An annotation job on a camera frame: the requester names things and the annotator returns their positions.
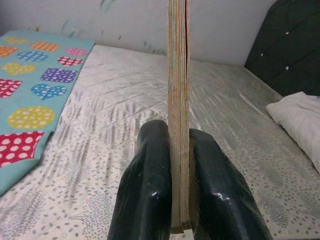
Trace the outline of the dark tufted headboard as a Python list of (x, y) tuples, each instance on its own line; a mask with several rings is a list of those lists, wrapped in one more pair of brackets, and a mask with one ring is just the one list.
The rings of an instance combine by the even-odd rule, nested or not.
[(282, 96), (320, 96), (320, 0), (277, 0), (244, 66)]

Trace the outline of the teal blanket with coloured hearts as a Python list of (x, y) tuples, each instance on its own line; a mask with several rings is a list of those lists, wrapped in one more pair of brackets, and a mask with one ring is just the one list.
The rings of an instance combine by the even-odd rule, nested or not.
[(32, 30), (0, 36), (0, 197), (41, 160), (94, 45)]

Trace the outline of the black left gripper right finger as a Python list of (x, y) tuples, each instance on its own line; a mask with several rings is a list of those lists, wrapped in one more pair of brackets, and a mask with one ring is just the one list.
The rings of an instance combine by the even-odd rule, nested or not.
[(189, 130), (198, 202), (194, 240), (273, 240), (240, 171), (210, 134)]

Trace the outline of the yellow-edged blue children's book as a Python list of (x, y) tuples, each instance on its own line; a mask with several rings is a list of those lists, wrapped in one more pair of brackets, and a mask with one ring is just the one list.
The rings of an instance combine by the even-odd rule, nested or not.
[(171, 233), (190, 227), (189, 0), (168, 0), (168, 132), (172, 177)]

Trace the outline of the white pillow with black lettering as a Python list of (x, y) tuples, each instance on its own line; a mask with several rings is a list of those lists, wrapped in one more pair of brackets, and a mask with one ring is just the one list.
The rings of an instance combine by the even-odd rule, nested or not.
[(320, 96), (300, 91), (268, 104), (266, 110), (306, 153), (320, 174)]

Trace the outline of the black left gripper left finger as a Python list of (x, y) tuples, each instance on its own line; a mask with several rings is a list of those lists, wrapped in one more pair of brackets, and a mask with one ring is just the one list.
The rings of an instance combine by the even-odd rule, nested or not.
[(117, 191), (107, 240), (169, 240), (172, 216), (170, 138), (165, 121), (143, 124), (137, 152)]

